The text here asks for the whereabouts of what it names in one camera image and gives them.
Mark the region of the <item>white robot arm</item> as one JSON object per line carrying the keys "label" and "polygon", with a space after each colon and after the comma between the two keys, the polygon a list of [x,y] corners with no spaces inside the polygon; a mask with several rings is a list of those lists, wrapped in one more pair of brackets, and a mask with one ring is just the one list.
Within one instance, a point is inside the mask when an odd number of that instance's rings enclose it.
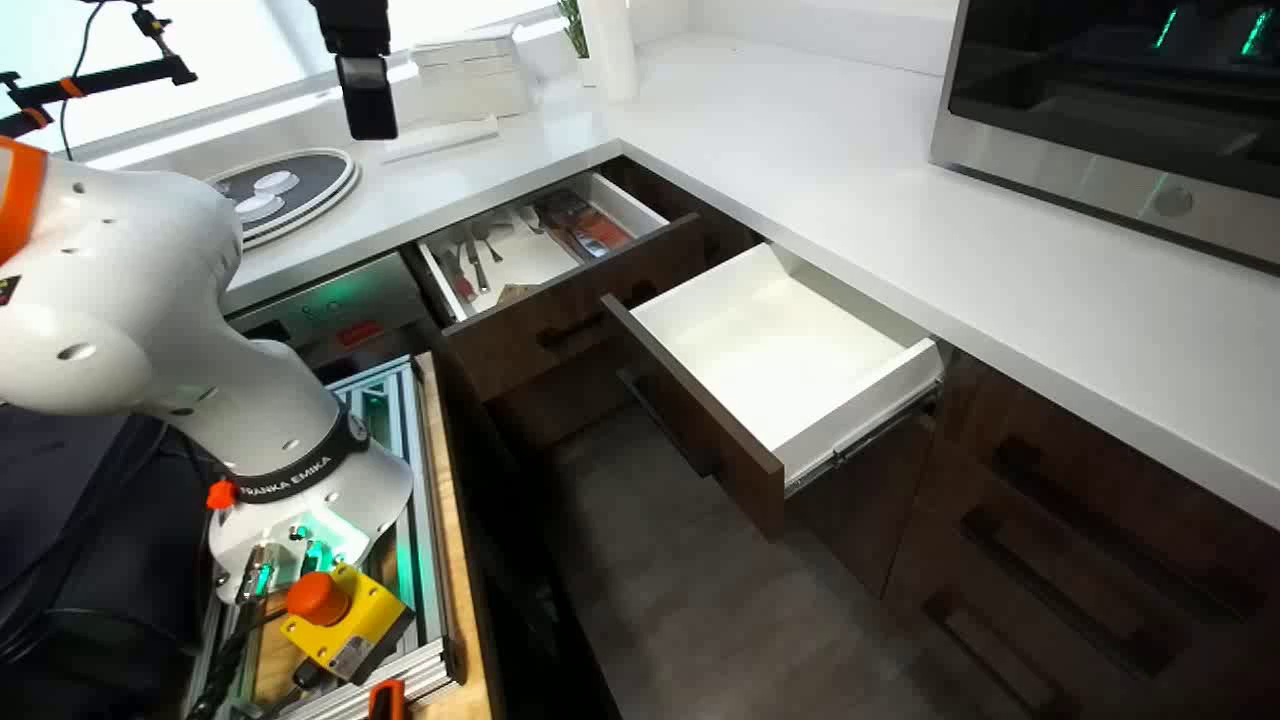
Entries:
{"label": "white robot arm", "polygon": [[412,467],[279,342],[225,319],[238,269],[230,205],[181,174],[99,174],[34,148],[54,99],[185,85],[175,53],[49,85],[11,81],[0,214],[0,399],[32,413],[143,413],[194,447],[210,488],[209,553],[225,596],[250,553],[307,529],[359,560],[412,495]]}

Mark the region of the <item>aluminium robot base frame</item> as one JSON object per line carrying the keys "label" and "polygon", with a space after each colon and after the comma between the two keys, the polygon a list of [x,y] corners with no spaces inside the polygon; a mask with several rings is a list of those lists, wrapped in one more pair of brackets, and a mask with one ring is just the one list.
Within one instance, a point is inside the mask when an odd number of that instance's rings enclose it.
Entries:
{"label": "aluminium robot base frame", "polygon": [[[422,484],[419,381],[407,360],[330,384],[348,426],[368,437],[354,474],[285,488],[215,480],[210,540],[235,572],[187,694],[187,720],[368,720],[385,688],[422,699],[450,683],[450,601],[436,491]],[[307,572],[354,566],[380,580],[407,624],[359,682],[334,682],[285,641],[285,593]]]}

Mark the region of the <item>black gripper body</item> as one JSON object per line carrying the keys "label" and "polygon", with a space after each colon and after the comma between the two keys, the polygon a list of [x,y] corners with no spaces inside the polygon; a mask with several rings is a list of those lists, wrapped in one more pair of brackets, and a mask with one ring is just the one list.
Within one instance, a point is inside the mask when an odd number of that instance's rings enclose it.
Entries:
{"label": "black gripper body", "polygon": [[388,0],[310,0],[325,49],[334,60],[352,140],[392,140]]}

